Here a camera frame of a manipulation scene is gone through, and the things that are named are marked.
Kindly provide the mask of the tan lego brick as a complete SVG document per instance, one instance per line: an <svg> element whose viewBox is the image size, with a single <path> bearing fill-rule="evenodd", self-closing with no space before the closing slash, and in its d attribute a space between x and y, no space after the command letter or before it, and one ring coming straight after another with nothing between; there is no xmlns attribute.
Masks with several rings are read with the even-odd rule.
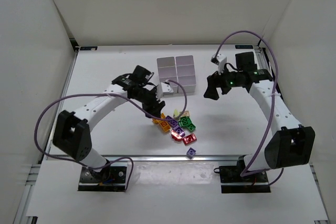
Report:
<svg viewBox="0 0 336 224"><path fill-rule="evenodd" d="M184 113L182 114L182 116L190 117L189 111L184 111Z"/></svg>

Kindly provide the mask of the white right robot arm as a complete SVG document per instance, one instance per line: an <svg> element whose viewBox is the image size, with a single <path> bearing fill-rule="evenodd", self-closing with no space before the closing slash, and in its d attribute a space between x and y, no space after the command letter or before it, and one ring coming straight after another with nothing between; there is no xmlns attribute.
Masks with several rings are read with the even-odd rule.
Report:
<svg viewBox="0 0 336 224"><path fill-rule="evenodd" d="M300 166L309 163L315 131L303 126L289 111L276 90L275 78L267 69L259 69L253 52L236 54L232 71L227 58L213 55L211 62L217 71L207 77L204 97L219 99L218 91L227 94L232 88L244 88L257 102L268 120L266 132L255 154L243 155L238 163L242 177L271 169Z"/></svg>

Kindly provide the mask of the yellow lego brick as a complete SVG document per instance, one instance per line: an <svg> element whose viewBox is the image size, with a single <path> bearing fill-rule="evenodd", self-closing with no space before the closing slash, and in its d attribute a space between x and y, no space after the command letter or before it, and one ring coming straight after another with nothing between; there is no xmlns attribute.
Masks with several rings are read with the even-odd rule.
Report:
<svg viewBox="0 0 336 224"><path fill-rule="evenodd" d="M159 120L159 119L152 119L152 122L154 123L154 124L161 124L161 123L165 123L165 118L166 118L166 116L164 115L164 113L161 113L161 119Z"/></svg>

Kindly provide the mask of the dark green lego brick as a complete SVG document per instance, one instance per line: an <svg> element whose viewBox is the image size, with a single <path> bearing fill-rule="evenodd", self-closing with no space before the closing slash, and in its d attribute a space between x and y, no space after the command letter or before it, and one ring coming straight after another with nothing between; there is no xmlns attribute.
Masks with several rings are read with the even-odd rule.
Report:
<svg viewBox="0 0 336 224"><path fill-rule="evenodd" d="M182 116L179 118L179 126L180 127L188 127L192 124L192 121L189 116Z"/></svg>

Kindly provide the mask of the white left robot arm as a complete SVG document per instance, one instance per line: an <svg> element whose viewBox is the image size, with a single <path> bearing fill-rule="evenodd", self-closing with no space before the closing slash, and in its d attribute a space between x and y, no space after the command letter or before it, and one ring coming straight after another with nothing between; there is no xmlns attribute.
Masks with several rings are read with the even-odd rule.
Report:
<svg viewBox="0 0 336 224"><path fill-rule="evenodd" d="M75 162L100 172L107 160L93 147L91 131L110 112L118 106L136 100L148 118L160 118L165 103L161 98L173 89L168 83L161 82L147 89L152 73L136 66L131 74L116 77L101 95L84 106L68 112L62 111L57 118L53 145L70 156Z"/></svg>

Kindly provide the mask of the lime green lego brick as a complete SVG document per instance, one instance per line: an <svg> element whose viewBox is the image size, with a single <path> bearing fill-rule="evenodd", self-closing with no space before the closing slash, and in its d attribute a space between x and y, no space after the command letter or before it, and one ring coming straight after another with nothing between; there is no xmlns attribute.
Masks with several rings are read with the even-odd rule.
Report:
<svg viewBox="0 0 336 224"><path fill-rule="evenodd" d="M173 112L173 117L177 118L179 116L179 114L180 114L180 112L177 109L175 109L174 112Z"/></svg>

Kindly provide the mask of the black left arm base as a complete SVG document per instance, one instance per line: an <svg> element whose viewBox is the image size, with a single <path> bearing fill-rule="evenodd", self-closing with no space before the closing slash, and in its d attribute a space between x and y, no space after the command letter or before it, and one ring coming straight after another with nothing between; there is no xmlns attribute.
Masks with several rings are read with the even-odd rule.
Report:
<svg viewBox="0 0 336 224"><path fill-rule="evenodd" d="M78 191L125 192L127 166L110 166L104 174L82 168Z"/></svg>

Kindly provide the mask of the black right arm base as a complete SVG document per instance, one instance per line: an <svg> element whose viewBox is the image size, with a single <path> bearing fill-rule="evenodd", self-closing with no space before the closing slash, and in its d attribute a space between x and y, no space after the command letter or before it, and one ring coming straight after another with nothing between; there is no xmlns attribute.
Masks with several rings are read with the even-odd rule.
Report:
<svg viewBox="0 0 336 224"><path fill-rule="evenodd" d="M236 165L225 165L214 168L219 175L222 194L252 194L270 193L270 186L266 172L241 177L244 162L237 161Z"/></svg>

